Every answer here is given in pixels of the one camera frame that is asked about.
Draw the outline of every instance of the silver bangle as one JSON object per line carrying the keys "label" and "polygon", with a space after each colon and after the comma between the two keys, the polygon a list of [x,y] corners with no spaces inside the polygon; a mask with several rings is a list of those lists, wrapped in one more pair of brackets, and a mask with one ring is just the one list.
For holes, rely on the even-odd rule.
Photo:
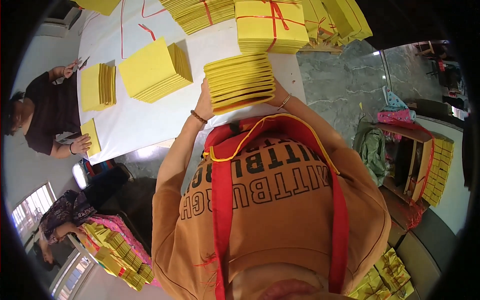
{"label": "silver bangle", "polygon": [[283,100],[282,105],[280,105],[280,107],[277,110],[280,110],[287,103],[287,101],[290,99],[290,97],[292,97],[292,93],[290,93],[287,96],[287,98],[285,98],[285,100]]}

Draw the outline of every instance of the yellow trim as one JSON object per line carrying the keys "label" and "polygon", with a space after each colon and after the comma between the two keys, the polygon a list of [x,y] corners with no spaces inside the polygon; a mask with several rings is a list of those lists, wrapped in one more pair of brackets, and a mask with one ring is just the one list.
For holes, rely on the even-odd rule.
{"label": "yellow trim", "polygon": [[208,152],[204,152],[204,155],[207,156],[207,155],[210,155],[210,157],[212,158],[213,161],[228,161],[228,160],[231,160],[235,157],[235,155],[237,155],[238,151],[240,150],[240,146],[243,144],[243,142],[250,136],[250,133],[252,133],[252,131],[260,124],[260,123],[263,123],[265,120],[267,119],[271,119],[271,118],[276,118],[276,117],[281,117],[281,116],[286,116],[286,117],[289,117],[289,118],[292,118],[292,119],[295,119],[297,121],[300,121],[302,122],[305,126],[308,127],[308,129],[310,129],[310,131],[313,133],[313,135],[315,136],[315,139],[317,140],[317,144],[320,146],[320,149],[322,151],[322,154],[324,155],[326,161],[327,161],[327,164],[333,168],[333,170],[335,171],[335,173],[337,175],[340,175],[340,172],[338,172],[337,168],[335,167],[335,165],[333,164],[332,160],[330,159],[330,157],[328,156],[327,152],[325,151],[325,148],[324,146],[322,145],[322,142],[320,142],[320,139],[318,138],[317,134],[315,133],[315,131],[313,130],[313,128],[305,123],[304,121],[302,121],[301,119],[295,117],[295,116],[292,116],[292,115],[289,115],[289,114],[276,114],[276,115],[273,115],[273,116],[266,116],[264,118],[262,118],[261,120],[259,120],[253,127],[252,129],[250,129],[250,131],[248,132],[248,134],[242,139],[242,141],[240,141],[240,143],[238,144],[237,146],[237,149],[235,150],[235,152],[233,153],[232,156],[228,157],[228,158],[216,158],[215,157],[215,153],[214,153],[214,150],[213,150],[213,146],[210,147],[210,153]]}

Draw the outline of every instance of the red sash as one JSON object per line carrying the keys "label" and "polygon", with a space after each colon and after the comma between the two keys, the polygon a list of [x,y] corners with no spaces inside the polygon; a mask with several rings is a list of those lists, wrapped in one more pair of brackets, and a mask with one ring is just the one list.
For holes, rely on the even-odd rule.
{"label": "red sash", "polygon": [[328,275],[328,291],[339,294],[342,291],[348,261],[348,211],[343,192],[338,183],[338,170],[328,157],[315,131],[299,118],[289,114],[249,118],[240,121],[237,132],[230,125],[216,127],[205,142],[205,155],[210,155],[212,164],[212,216],[215,255],[218,259],[215,296],[225,299],[225,278],[228,268],[222,268],[230,240],[233,217],[233,193],[231,159],[259,134],[265,131],[282,132],[308,146],[328,165],[332,175],[333,229],[332,257]]}

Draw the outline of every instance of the white table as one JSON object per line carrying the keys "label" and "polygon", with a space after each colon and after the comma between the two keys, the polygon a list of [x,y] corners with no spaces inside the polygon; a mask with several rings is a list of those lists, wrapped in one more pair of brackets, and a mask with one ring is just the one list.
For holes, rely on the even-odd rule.
{"label": "white table", "polygon": [[[87,62],[86,68],[97,63],[117,65],[121,57],[120,11],[122,1],[110,16],[95,17],[85,27],[79,48],[79,58]],[[150,15],[163,7],[158,0],[148,0],[145,15]],[[234,19],[198,31],[190,36],[172,19],[169,12],[161,12],[149,18],[141,16],[142,1],[125,0],[123,11],[123,57],[127,58],[137,50],[152,42],[149,32],[138,24],[151,29],[155,37],[163,36],[167,45],[177,45],[187,54],[193,84],[184,87],[153,104],[130,98],[117,68],[117,103],[103,111],[82,111],[80,84],[77,76],[80,122],[83,124],[95,118],[96,130],[102,151],[90,157],[90,163],[126,154],[140,148],[166,141],[178,136],[181,128],[195,108],[200,85],[204,78],[206,63],[241,54],[237,44],[237,26]],[[269,54],[273,73],[287,91],[305,102],[305,93],[300,70],[295,55]],[[248,117],[273,114],[276,108],[259,104],[249,108],[216,116],[204,130]]]}

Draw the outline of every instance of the bracelet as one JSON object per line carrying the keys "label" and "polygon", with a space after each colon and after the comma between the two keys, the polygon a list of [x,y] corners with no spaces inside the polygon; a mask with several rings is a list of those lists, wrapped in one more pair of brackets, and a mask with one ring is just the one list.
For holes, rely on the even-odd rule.
{"label": "bracelet", "polygon": [[73,155],[75,155],[76,153],[73,153],[73,152],[72,152],[72,145],[73,145],[73,143],[71,143],[71,144],[70,144],[70,147],[68,147],[68,148],[70,149],[70,153],[73,154]]}
{"label": "bracelet", "polygon": [[196,117],[200,122],[202,122],[203,124],[207,124],[208,122],[204,119],[202,119],[196,112],[195,110],[191,110],[190,113],[192,114],[192,116]]}
{"label": "bracelet", "polygon": [[280,107],[277,110],[280,110],[287,103],[287,101],[290,99],[290,97],[292,97],[292,93],[290,93],[287,96],[287,98],[285,98],[285,100],[283,100],[282,105],[280,105]]}

